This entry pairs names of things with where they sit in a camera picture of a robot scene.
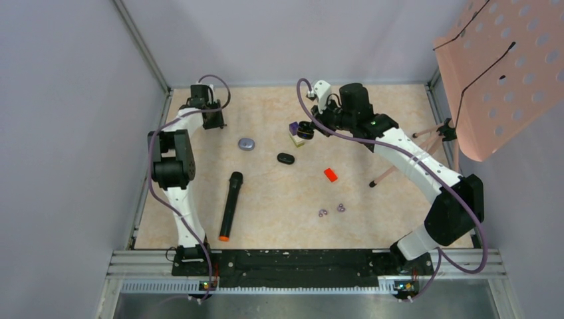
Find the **silver lilac oval case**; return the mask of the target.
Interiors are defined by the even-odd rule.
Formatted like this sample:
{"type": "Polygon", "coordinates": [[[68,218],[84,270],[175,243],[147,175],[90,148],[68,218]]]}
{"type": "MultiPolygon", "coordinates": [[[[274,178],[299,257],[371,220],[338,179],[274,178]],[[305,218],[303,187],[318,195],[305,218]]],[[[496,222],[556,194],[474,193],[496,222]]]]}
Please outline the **silver lilac oval case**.
{"type": "Polygon", "coordinates": [[[238,147],[243,151],[251,151],[255,148],[255,141],[251,138],[241,138],[238,141],[238,147]]]}

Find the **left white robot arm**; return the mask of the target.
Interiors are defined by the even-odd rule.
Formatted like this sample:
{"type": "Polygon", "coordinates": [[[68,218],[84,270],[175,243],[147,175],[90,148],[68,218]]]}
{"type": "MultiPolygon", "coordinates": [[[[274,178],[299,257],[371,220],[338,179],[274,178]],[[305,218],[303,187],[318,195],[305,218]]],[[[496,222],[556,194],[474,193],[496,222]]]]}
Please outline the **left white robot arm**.
{"type": "Polygon", "coordinates": [[[150,177],[164,192],[162,200],[173,211],[178,231],[175,262],[188,263],[196,274],[212,269],[213,257],[205,245],[206,232],[199,221],[194,188],[196,163],[190,137],[199,129],[223,126],[221,102],[212,84],[190,86],[190,96],[176,117],[148,134],[150,177]]]}

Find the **small black earbud case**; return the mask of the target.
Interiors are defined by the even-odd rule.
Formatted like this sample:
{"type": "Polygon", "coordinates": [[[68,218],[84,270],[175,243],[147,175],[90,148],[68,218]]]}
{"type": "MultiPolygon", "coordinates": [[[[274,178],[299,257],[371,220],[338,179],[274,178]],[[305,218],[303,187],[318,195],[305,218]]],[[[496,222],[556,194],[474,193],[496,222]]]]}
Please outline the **small black earbud case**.
{"type": "Polygon", "coordinates": [[[315,135],[312,123],[307,121],[300,121],[298,123],[296,135],[303,140],[312,140],[315,135]]]}

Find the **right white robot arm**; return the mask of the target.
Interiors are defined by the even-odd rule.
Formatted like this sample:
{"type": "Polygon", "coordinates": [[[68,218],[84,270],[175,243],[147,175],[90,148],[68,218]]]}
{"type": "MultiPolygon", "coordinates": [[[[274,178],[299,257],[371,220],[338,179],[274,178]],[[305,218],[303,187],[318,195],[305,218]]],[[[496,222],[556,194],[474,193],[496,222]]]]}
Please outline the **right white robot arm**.
{"type": "Polygon", "coordinates": [[[484,220],[484,187],[475,175],[464,177],[444,167],[415,144],[386,114],[373,110],[368,90],[360,83],[339,88],[333,100],[331,85],[308,85],[307,98],[316,101],[307,131],[336,136],[340,131],[380,155],[402,172],[431,203],[423,222],[390,248],[390,265],[399,274],[409,273],[417,258],[439,246],[449,246],[484,220]]]}

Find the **oval black charging case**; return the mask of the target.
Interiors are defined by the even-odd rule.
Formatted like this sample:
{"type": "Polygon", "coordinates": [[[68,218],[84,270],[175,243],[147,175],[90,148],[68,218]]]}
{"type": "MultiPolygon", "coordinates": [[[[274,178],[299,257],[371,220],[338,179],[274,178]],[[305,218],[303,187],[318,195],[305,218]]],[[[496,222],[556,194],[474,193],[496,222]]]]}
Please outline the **oval black charging case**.
{"type": "Polygon", "coordinates": [[[292,165],[295,163],[295,157],[291,154],[281,152],[277,154],[277,161],[285,165],[292,165]]]}

